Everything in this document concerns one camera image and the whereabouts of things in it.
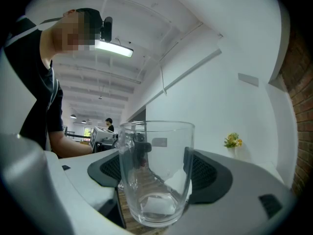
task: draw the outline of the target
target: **clear glass cup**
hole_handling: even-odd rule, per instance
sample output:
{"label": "clear glass cup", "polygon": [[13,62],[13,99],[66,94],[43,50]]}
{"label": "clear glass cup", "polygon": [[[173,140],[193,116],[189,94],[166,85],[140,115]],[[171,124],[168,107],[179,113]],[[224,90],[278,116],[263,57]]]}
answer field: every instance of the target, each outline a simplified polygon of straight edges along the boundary
{"label": "clear glass cup", "polygon": [[190,187],[194,129],[173,121],[120,125],[121,176],[127,204],[139,223],[164,227],[181,217]]}

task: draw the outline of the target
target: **black t-shirt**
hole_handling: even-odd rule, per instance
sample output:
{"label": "black t-shirt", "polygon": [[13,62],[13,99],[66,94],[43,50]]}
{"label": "black t-shirt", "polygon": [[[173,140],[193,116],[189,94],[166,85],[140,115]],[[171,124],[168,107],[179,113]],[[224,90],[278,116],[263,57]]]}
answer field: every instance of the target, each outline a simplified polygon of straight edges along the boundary
{"label": "black t-shirt", "polygon": [[110,125],[110,126],[108,127],[108,130],[114,131],[114,126],[113,126],[113,125]]}
{"label": "black t-shirt", "polygon": [[[23,19],[18,24],[21,30],[16,35],[36,26],[29,19]],[[45,149],[47,131],[63,130],[61,120],[63,92],[59,85],[55,99],[47,111],[53,93],[52,68],[48,70],[42,63],[39,50],[40,36],[41,31],[35,30],[6,47],[4,51],[20,80],[36,98],[20,134],[36,141]]]}

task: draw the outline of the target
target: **fluorescent light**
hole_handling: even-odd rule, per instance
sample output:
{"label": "fluorescent light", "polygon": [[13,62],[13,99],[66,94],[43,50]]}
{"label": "fluorescent light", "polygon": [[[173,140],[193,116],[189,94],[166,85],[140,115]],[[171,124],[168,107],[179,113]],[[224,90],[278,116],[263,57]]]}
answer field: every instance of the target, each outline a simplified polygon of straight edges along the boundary
{"label": "fluorescent light", "polygon": [[95,40],[95,48],[115,52],[127,57],[131,57],[133,54],[132,49],[117,44],[106,43],[100,40]]}

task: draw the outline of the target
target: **vase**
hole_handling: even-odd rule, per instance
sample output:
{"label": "vase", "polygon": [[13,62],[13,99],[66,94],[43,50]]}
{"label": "vase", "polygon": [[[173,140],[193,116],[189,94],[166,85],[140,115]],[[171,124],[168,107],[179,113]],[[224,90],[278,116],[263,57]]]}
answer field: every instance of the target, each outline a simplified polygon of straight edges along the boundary
{"label": "vase", "polygon": [[227,148],[229,157],[236,158],[236,147]]}

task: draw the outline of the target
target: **white ceiling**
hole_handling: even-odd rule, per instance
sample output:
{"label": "white ceiling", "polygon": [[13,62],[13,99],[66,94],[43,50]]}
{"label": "white ceiling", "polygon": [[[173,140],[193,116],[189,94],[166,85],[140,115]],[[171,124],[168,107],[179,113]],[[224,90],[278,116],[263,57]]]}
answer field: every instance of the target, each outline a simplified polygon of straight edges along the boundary
{"label": "white ceiling", "polygon": [[132,48],[131,58],[104,50],[53,58],[64,100],[86,119],[119,121],[129,96],[199,20],[178,0],[33,0],[26,16],[34,23],[61,17],[70,9],[94,8],[113,18],[112,42]]}

